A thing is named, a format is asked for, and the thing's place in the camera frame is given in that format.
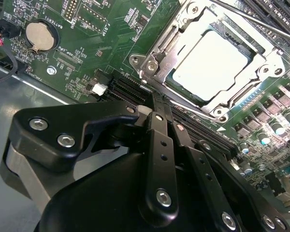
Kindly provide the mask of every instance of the black mounting arm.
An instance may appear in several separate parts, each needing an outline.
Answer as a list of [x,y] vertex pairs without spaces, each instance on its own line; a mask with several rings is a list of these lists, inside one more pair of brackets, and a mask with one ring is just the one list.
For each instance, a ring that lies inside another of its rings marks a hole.
[[[74,179],[76,162],[118,146],[128,154]],[[224,154],[192,143],[159,94],[138,109],[114,101],[21,110],[0,173],[43,213],[37,232],[290,232]]]

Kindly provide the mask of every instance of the connector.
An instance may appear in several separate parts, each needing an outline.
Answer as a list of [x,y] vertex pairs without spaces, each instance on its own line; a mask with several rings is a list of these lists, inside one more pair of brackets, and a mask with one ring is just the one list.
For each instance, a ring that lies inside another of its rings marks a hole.
[[16,36],[19,36],[20,32],[20,26],[15,26],[13,23],[5,19],[0,19],[0,34],[2,38],[14,38]]

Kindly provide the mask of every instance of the silver screw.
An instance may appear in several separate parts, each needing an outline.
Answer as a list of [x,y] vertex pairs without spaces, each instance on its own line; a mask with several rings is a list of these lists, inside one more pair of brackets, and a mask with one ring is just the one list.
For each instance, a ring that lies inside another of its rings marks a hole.
[[37,131],[43,131],[48,127],[48,123],[40,118],[34,118],[30,120],[29,125],[32,129]]
[[156,118],[160,121],[163,121],[163,118],[160,115],[156,115]]
[[236,224],[234,219],[226,212],[223,212],[221,215],[223,223],[232,231],[235,231]]
[[127,110],[130,112],[130,113],[135,113],[135,110],[130,108],[130,107],[127,107]]
[[57,69],[54,66],[50,65],[50,66],[47,67],[46,72],[49,75],[53,76],[53,75],[55,75],[57,73]]
[[265,224],[271,228],[272,230],[275,229],[275,224],[273,223],[273,221],[266,215],[263,216],[263,221],[265,222]]
[[203,146],[204,146],[207,150],[211,150],[210,145],[208,145],[208,144],[203,144]]
[[275,221],[277,222],[278,225],[280,225],[281,228],[283,228],[284,230],[287,228],[286,225],[279,219],[279,218],[275,218]]
[[266,167],[265,167],[264,164],[260,164],[260,165],[258,166],[258,169],[259,169],[260,171],[264,171],[264,170],[266,169]]
[[180,124],[177,124],[176,126],[177,126],[177,128],[178,128],[180,131],[183,131],[183,130],[184,130],[184,127],[183,127],[182,125],[180,125]]
[[73,137],[67,134],[60,135],[57,142],[63,147],[73,147],[75,145]]
[[169,194],[164,190],[158,190],[157,194],[157,201],[164,207],[170,207],[172,204],[171,197]]
[[154,71],[154,70],[155,70],[155,66],[152,65],[152,64],[150,64],[150,65],[148,66],[148,69],[149,69],[150,71]]
[[137,57],[133,57],[132,58],[132,63],[133,64],[138,64],[139,63],[139,59]]

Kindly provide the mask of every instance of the motherboard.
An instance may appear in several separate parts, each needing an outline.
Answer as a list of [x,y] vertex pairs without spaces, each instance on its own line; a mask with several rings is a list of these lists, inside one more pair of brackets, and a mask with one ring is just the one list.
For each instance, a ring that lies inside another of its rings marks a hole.
[[[290,34],[290,0],[225,2]],[[290,205],[290,40],[208,0],[5,0],[2,19],[29,76],[81,103],[158,90],[193,141],[239,149],[234,168]]]

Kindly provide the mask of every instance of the green circuit board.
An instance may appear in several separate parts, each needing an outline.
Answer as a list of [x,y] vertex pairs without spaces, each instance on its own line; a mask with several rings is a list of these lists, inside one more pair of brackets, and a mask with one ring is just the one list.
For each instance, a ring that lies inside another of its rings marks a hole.
[[[60,39],[55,50],[34,54],[23,32],[11,40],[13,51],[29,65],[28,75],[87,102],[85,87],[97,69],[138,76],[129,54],[146,54],[178,7],[177,0],[5,0],[2,18],[23,29],[39,18],[52,23]],[[49,65],[56,67],[56,76],[46,73]]]
[[[239,1],[236,7],[245,10],[247,5],[243,2],[253,1]],[[21,26],[23,33],[11,40],[4,39],[4,43],[10,44],[17,59],[28,65],[28,75],[78,102],[91,102],[93,96],[86,86],[98,69],[105,73],[118,71],[123,78],[139,82],[139,75],[128,61],[130,54],[146,55],[179,7],[178,0],[5,0],[2,18]],[[36,19],[55,26],[60,38],[56,49],[35,54],[28,48],[24,31]],[[285,89],[290,82],[290,45],[277,36],[266,38],[283,51],[287,70],[284,76],[266,79],[246,100],[232,108],[230,119],[223,124],[180,109],[229,142],[236,145],[246,142],[252,148],[246,156],[253,169],[247,179],[253,185],[264,180],[266,174],[290,166],[290,124],[283,118],[290,105],[284,106],[273,97],[283,91],[290,98],[290,92]],[[56,75],[47,74],[50,65],[56,67]],[[258,121],[258,129],[250,130],[245,136],[239,134],[234,127],[252,116],[257,108],[264,109],[262,104],[268,99],[280,112],[272,114],[265,110],[270,116],[267,122]],[[275,135],[269,128],[272,121],[286,128],[283,136]],[[261,131],[269,135],[268,145],[259,142],[257,134]],[[265,164],[264,171],[258,169],[260,164]]]

